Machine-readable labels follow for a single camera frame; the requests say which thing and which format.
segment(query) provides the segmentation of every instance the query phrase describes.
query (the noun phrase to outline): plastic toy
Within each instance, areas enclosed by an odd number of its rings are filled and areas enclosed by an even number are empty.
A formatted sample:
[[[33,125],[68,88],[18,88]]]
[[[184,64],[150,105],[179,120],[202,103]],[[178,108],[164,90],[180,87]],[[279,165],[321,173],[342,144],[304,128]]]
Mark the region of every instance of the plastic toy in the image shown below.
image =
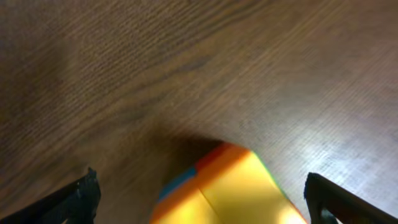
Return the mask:
[[[167,185],[151,223],[306,223],[250,150],[223,144]]]

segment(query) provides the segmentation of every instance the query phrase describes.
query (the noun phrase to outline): wood grain surface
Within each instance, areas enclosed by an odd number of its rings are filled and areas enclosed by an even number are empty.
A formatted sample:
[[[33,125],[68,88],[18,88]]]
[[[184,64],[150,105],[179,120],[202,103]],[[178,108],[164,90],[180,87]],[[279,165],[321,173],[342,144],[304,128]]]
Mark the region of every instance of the wood grain surface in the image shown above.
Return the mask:
[[[217,141],[256,151],[307,220],[308,172],[398,217],[398,1],[7,0],[0,15],[0,218],[90,166],[96,223],[146,223]]]

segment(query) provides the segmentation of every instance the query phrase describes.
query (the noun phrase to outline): yellow block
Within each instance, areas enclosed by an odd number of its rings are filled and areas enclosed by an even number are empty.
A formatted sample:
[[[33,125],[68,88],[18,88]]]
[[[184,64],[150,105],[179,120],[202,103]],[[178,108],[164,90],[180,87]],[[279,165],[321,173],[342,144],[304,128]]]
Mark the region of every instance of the yellow block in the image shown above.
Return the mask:
[[[156,223],[221,224],[222,222],[198,189]]]
[[[223,223],[306,223],[252,152],[200,190]]]

